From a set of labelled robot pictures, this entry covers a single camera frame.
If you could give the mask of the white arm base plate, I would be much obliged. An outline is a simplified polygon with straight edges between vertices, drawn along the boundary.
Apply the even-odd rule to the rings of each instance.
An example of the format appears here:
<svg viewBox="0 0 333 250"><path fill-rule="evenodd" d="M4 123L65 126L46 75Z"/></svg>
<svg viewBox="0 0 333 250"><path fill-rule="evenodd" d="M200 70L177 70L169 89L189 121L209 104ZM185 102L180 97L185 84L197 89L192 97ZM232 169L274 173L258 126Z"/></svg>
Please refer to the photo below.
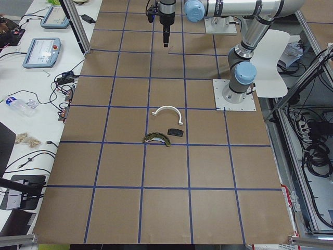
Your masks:
<svg viewBox="0 0 333 250"><path fill-rule="evenodd" d="M213 90L218 111L256 111L250 87L238 94L229 88L229 79L213 79Z"/></svg>

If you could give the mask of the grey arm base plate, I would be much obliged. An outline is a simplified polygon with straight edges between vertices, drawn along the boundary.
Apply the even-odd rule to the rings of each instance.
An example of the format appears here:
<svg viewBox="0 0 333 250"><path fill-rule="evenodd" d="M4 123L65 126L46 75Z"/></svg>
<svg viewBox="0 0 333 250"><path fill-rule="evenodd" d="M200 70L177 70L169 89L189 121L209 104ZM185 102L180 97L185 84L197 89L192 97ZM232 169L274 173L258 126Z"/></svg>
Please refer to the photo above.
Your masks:
<svg viewBox="0 0 333 250"><path fill-rule="evenodd" d="M236 35L236 24L234 18L211 17L204 18L204 25L207 34Z"/></svg>

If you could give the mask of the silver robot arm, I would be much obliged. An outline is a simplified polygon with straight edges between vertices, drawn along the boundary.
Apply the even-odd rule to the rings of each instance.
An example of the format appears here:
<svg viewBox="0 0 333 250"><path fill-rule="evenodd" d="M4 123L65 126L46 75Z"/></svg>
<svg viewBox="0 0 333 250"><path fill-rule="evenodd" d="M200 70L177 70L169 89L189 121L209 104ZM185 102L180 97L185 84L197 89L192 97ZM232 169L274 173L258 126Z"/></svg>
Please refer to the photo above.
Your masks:
<svg viewBox="0 0 333 250"><path fill-rule="evenodd" d="M176 1L159 1L160 23L163 25L163 46L168 47L171 25L174 24Z"/></svg>
<svg viewBox="0 0 333 250"><path fill-rule="evenodd" d="M273 35L268 29L276 18L289 16L299 10L304 1L185 1L185 15L191 22L204 17L250 16L252 22L242 40L228 55L230 81L223 89L229 102L241 102L247 89L255 84L259 97L283 97L286 85L276 66L286 47L289 34Z"/></svg>

